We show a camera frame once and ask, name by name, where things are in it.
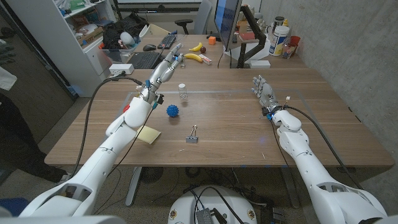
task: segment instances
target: monitor stand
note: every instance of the monitor stand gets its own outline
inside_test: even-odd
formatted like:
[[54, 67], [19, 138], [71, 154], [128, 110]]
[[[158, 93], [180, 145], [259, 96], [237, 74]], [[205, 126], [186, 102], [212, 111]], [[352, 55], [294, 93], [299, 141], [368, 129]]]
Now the monitor stand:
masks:
[[254, 55], [256, 55], [260, 50], [262, 50], [267, 40], [266, 35], [260, 31], [260, 28], [257, 25], [256, 20], [253, 14], [251, 13], [249, 7], [242, 6], [241, 11], [248, 20], [248, 23], [252, 31], [254, 32], [254, 38], [259, 40], [259, 44], [246, 53], [246, 43], [242, 43], [241, 53], [239, 54], [238, 62], [232, 64], [231, 68], [249, 68], [249, 64], [245, 64], [244, 62], [247, 61], [249, 58], [253, 57]]

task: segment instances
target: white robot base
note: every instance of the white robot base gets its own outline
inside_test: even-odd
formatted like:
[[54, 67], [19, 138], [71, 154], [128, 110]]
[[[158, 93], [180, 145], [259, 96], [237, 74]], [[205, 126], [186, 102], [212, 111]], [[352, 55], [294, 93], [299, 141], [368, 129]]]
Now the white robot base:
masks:
[[[197, 196], [200, 195], [203, 189], [210, 186], [201, 186], [193, 189]], [[231, 208], [235, 211], [240, 219], [247, 224], [257, 223], [257, 218], [254, 213], [252, 205], [240, 194], [236, 193], [231, 189], [220, 186], [211, 186], [216, 188], [221, 195], [225, 198]], [[213, 210], [214, 208], [225, 218], [227, 223], [234, 224], [239, 223], [234, 217], [232, 212], [228, 209], [224, 201], [213, 189], [206, 189], [200, 196], [200, 202], [198, 202], [197, 211], [208, 208]], [[168, 224], [188, 224], [193, 223], [194, 209], [196, 204], [196, 197], [191, 193], [187, 192], [177, 199], [172, 205], [169, 213]], [[211, 216], [213, 223], [219, 223], [215, 216]]]

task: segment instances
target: red cup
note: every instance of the red cup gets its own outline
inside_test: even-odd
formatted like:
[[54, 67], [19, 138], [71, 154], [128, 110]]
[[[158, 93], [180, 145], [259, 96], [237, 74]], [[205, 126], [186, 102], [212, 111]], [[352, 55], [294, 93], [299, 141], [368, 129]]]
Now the red cup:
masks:
[[[301, 39], [300, 37], [291, 36], [291, 37], [290, 37], [290, 43], [291, 43], [291, 44], [295, 44], [295, 45], [297, 45], [297, 47], [298, 47], [298, 46], [299, 46], [300, 39]], [[292, 56], [296, 53], [297, 47], [294, 49], [294, 51], [293, 51], [293, 53], [292, 53]]]

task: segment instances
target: clear plastic cup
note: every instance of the clear plastic cup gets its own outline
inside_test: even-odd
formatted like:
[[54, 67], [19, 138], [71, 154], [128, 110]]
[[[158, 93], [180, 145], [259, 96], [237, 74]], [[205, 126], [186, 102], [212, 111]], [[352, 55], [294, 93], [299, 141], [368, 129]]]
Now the clear plastic cup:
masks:
[[285, 43], [282, 49], [282, 57], [285, 59], [289, 59], [292, 56], [296, 47], [297, 47], [296, 44]]

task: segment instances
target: table leg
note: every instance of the table leg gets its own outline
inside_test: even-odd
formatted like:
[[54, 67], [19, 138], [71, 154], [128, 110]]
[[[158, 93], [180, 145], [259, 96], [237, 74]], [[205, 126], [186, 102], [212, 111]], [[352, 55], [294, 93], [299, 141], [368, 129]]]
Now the table leg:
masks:
[[290, 204], [293, 208], [300, 208], [299, 196], [297, 195], [296, 188], [294, 186], [294, 181], [289, 168], [280, 168], [282, 177], [285, 181], [287, 194], [289, 195]]
[[130, 181], [129, 192], [127, 193], [127, 196], [126, 196], [126, 205], [128, 207], [130, 207], [132, 205], [134, 196], [136, 195], [139, 178], [141, 176], [141, 170], [142, 170], [142, 167], [135, 167], [133, 170], [133, 175], [132, 175], [131, 181]]

